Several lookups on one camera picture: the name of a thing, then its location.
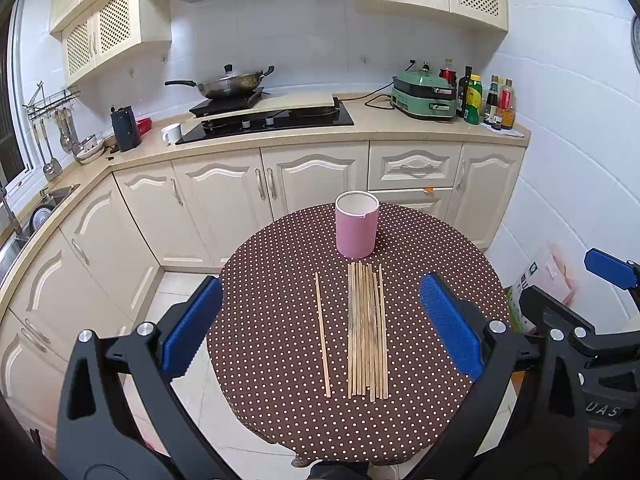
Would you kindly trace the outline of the steel sink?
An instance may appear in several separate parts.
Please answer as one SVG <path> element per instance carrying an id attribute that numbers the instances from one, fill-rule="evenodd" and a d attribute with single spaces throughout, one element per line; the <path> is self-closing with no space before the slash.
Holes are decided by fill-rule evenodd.
<path id="1" fill-rule="evenodd" d="M 18 256 L 21 255 L 23 249 L 35 235 L 35 232 L 47 223 L 50 215 L 75 192 L 76 188 L 79 188 L 78 184 L 63 186 L 52 191 L 48 191 L 45 188 L 40 192 L 40 197 L 35 206 L 29 209 L 23 220 L 18 222 L 21 227 L 21 233 L 11 232 L 1 244 L 1 281 L 4 281 Z"/>

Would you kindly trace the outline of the wooden cutting board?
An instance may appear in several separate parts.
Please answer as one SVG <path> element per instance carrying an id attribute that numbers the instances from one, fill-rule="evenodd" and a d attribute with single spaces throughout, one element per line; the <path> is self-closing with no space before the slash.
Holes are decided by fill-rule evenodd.
<path id="1" fill-rule="evenodd" d="M 196 118 L 211 120 L 333 105 L 334 97 L 329 91 L 271 92 L 268 96 L 263 93 L 260 98 L 249 107 L 230 110 L 230 104 L 228 102 L 218 103 L 216 106 L 203 102 L 191 108 L 190 113 Z"/>

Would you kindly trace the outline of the steel wok with lid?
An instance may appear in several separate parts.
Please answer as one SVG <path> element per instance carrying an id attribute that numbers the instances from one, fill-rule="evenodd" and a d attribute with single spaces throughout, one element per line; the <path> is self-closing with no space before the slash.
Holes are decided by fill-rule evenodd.
<path id="1" fill-rule="evenodd" d="M 224 66 L 224 76 L 207 82 L 196 82 L 189 79 L 166 80 L 165 86 L 186 86 L 194 88 L 200 92 L 205 99 L 214 100 L 226 98 L 227 96 L 239 96 L 240 94 L 252 93 L 262 81 L 271 75 L 276 68 L 270 65 L 266 70 L 256 70 L 256 72 L 239 74 L 235 73 L 233 66 Z"/>

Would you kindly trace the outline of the green yellow bottle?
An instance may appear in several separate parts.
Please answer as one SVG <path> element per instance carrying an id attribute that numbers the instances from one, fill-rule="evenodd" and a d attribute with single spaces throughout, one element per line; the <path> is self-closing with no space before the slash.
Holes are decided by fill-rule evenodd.
<path id="1" fill-rule="evenodd" d="M 471 125 L 480 123 L 480 108 L 482 107 L 483 85 L 480 75 L 472 74 L 466 86 L 464 104 L 464 120 Z"/>

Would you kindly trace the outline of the green electric grill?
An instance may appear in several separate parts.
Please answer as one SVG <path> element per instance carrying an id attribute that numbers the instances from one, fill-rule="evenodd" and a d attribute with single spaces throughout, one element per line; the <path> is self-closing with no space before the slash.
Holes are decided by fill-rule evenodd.
<path id="1" fill-rule="evenodd" d="M 456 116 L 456 89 L 429 70 L 405 70 L 394 77 L 393 108 L 416 119 L 452 119 Z"/>

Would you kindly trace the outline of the black knife block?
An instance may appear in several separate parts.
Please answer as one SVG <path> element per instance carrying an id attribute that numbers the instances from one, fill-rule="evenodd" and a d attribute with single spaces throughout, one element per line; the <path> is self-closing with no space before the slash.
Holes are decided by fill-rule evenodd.
<path id="1" fill-rule="evenodd" d="M 130 151 L 141 143 L 137 119 L 130 105 L 111 107 L 111 122 L 119 151 Z"/>

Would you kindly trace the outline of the white mug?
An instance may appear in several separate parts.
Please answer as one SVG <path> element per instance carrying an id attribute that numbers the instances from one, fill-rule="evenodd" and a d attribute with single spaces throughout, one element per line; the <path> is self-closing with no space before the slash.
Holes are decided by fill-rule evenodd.
<path id="1" fill-rule="evenodd" d="M 176 144 L 182 139 L 181 125 L 178 122 L 160 129 L 160 136 L 166 145 Z"/>

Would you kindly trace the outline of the red label sauce bottle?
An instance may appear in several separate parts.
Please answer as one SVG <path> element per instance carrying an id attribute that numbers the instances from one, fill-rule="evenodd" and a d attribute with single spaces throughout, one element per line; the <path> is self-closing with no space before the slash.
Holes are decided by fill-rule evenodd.
<path id="1" fill-rule="evenodd" d="M 511 130 L 514 125 L 514 90 L 512 80 L 507 79 L 500 93 L 501 128 Z"/>

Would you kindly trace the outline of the red container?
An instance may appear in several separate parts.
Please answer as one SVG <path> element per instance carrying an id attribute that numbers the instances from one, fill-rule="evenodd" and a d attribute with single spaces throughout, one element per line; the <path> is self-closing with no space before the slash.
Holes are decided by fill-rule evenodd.
<path id="1" fill-rule="evenodd" d="M 137 120 L 137 127 L 140 136 L 143 136 L 152 129 L 152 119 L 149 117 L 139 118 Z"/>

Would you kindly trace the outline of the dark soy sauce bottle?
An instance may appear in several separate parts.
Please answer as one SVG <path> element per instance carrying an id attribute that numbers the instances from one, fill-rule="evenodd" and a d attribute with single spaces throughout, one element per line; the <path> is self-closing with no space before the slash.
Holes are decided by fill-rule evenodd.
<path id="1" fill-rule="evenodd" d="M 498 107 L 499 82 L 500 78 L 497 75 L 491 76 L 484 108 L 484 123 L 486 125 L 491 125 L 494 121 L 494 115 Z"/>

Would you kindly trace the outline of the hanging ladle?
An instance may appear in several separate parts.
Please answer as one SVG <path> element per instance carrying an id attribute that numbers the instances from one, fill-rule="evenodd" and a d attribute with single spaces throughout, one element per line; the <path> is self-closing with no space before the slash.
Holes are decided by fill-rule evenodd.
<path id="1" fill-rule="evenodd" d="M 32 121 L 32 135 L 34 136 L 38 152 L 43 162 L 42 172 L 48 182 L 52 182 L 62 174 L 62 166 L 53 155 L 47 136 L 46 125 L 42 119 Z"/>

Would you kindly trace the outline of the dark oil bottle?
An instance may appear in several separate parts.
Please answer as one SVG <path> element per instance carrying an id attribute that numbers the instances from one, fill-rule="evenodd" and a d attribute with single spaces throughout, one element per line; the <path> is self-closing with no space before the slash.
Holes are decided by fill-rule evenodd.
<path id="1" fill-rule="evenodd" d="M 468 93 L 468 87 L 472 73 L 472 67 L 467 65 L 464 69 L 464 75 L 458 80 L 456 113 L 460 118 L 464 117 L 466 107 L 466 94 Z"/>

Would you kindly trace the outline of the black gas stove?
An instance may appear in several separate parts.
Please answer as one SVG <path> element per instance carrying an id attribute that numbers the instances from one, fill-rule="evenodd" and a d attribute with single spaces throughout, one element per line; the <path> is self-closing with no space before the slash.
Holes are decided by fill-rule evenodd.
<path id="1" fill-rule="evenodd" d="M 208 105 L 228 102 L 230 110 L 249 107 L 265 93 L 262 87 L 247 93 L 246 96 L 229 96 L 205 101 Z M 352 126 L 354 121 L 345 105 L 334 96 L 334 105 L 318 108 L 301 108 L 300 110 L 281 110 L 280 112 L 251 114 L 239 117 L 203 120 L 194 117 L 198 123 L 182 134 L 178 144 L 194 143 L 204 140 L 240 136 L 241 134 L 261 133 L 290 129 L 308 129 L 320 127 Z"/>

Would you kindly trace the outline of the lone wooden chopstick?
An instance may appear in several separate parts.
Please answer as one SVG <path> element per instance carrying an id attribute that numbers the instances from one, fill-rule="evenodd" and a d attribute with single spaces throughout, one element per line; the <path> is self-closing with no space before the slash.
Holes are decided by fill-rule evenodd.
<path id="1" fill-rule="evenodd" d="M 326 396 L 326 398 L 330 398 L 332 396 L 331 377 L 330 377 L 330 370 L 329 370 L 328 352 L 326 352 L 326 326 L 324 326 L 320 276 L 318 272 L 314 274 L 314 290 L 316 291 L 317 316 L 318 316 L 319 338 L 320 338 L 323 381 L 324 381 L 324 395 Z"/>

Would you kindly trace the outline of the pink cylindrical utensil holder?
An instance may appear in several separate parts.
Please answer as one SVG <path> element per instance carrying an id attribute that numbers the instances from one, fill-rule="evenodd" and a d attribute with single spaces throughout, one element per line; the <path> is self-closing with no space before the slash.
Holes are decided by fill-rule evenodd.
<path id="1" fill-rule="evenodd" d="M 374 252 L 380 202 L 364 191 L 337 197 L 335 207 L 336 248 L 345 258 L 362 259 Z"/>

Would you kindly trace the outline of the brown polka dot tablecloth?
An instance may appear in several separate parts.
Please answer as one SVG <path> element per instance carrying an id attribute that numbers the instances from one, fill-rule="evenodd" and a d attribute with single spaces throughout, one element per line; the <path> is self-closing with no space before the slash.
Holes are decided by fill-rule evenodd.
<path id="1" fill-rule="evenodd" d="M 349 391 L 348 260 L 330 204 L 272 222 L 221 270 L 224 304 L 207 339 L 236 418 L 304 460 L 402 462 L 432 445 L 472 382 L 460 374 L 419 298 L 438 274 L 488 318 L 506 320 L 506 295 L 484 254 L 430 214 L 383 204 L 375 250 L 383 280 L 388 396 Z"/>

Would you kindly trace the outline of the wall utensil rack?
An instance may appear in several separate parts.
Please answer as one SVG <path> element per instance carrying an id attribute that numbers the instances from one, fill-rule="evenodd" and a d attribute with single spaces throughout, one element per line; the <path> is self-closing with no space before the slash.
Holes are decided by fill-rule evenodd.
<path id="1" fill-rule="evenodd" d="M 47 94 L 44 90 L 44 82 L 40 80 L 36 85 L 36 91 L 28 102 L 23 105 L 29 120 L 35 120 L 43 116 L 50 116 L 55 110 L 64 107 L 80 95 L 80 90 L 72 84 L 57 92 Z"/>

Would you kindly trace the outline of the stacked bowls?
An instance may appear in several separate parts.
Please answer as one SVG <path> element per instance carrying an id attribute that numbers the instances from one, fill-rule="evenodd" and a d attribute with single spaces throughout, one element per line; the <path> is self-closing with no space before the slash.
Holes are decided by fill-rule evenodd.
<path id="1" fill-rule="evenodd" d="M 79 151 L 74 155 L 78 164 L 88 165 L 100 158 L 105 151 L 104 139 L 99 136 L 88 136 L 79 144 Z"/>

